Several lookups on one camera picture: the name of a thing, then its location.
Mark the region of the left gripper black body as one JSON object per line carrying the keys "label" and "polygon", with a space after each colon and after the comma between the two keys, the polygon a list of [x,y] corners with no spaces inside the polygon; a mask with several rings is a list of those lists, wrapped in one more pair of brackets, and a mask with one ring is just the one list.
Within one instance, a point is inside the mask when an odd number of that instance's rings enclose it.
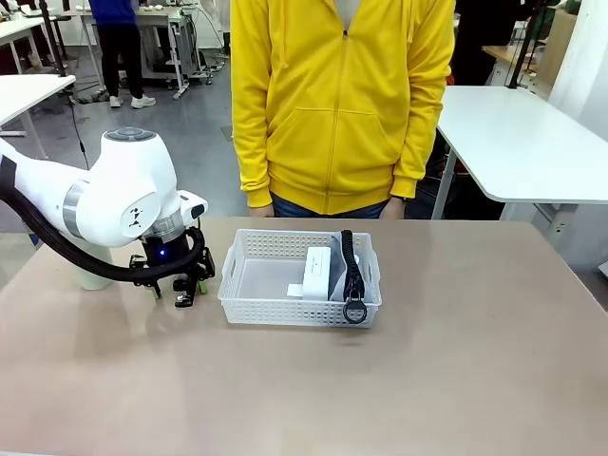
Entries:
{"label": "left gripper black body", "polygon": [[160,289],[158,281],[169,276],[173,279],[174,291],[196,291],[205,280],[216,275],[216,266],[204,235],[200,228],[189,227],[173,240],[164,242],[159,237],[148,237],[142,241],[144,255],[132,255],[130,269],[149,269],[161,266],[175,266],[190,259],[184,267],[173,273],[165,273],[160,278],[138,280],[135,286]]}

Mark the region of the person's left hand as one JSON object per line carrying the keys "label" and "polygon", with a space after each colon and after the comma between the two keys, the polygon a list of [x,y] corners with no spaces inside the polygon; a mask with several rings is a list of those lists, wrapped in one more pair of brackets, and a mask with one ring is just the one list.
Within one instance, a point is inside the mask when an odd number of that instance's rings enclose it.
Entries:
{"label": "person's left hand", "polygon": [[403,219],[407,207],[404,199],[391,197],[384,206],[380,219]]}

